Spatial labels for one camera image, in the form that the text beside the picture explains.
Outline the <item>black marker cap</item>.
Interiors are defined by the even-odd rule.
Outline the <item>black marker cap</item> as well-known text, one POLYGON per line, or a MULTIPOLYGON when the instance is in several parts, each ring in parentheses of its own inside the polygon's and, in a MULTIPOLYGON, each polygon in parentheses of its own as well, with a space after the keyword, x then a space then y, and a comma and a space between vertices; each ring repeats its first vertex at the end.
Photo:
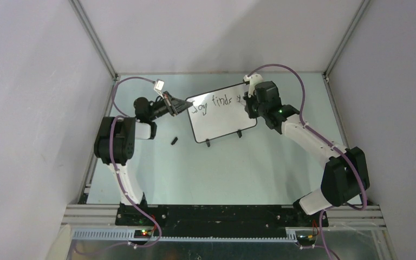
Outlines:
POLYGON ((174 145, 178 141, 178 137, 174 137, 171 141, 171 145, 174 145))

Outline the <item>black framed whiteboard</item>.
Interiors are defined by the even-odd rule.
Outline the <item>black framed whiteboard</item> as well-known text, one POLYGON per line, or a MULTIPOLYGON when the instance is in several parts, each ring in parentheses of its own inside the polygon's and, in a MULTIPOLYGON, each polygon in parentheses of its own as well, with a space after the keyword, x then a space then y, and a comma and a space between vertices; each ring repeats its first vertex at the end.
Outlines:
POLYGON ((187 110, 196 143, 236 134, 257 125, 244 110, 243 96, 248 85, 238 83, 186 99, 192 106, 187 110))

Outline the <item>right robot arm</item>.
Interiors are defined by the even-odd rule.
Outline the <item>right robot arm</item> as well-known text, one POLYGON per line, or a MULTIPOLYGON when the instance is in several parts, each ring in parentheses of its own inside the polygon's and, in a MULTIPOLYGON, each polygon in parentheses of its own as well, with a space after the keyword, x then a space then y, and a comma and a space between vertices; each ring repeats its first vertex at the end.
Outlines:
POLYGON ((296 142, 323 167, 320 187, 294 203, 295 223, 308 226, 315 213, 341 206, 356 196, 362 197, 365 207, 370 183, 364 152, 358 147, 347 148, 329 141, 312 129, 295 107, 281 103, 272 81, 250 79, 248 85, 243 99, 249 118, 262 117, 271 130, 296 142))

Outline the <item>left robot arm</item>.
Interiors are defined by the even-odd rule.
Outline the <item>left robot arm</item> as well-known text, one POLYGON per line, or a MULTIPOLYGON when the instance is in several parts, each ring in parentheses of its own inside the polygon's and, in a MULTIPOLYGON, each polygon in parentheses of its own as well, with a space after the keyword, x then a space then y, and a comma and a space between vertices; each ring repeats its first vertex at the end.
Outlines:
POLYGON ((163 92, 154 101, 145 97, 137 98, 133 103, 135 117, 106 116, 101 120, 94 142, 94 154, 115 175, 120 202, 135 205, 128 214, 135 225, 144 225, 150 218, 149 210, 140 205, 145 200, 145 195, 138 184, 135 170, 129 166, 135 151, 135 141, 153 140, 157 133, 156 119, 166 114, 177 116, 192 105, 192 102, 163 92))

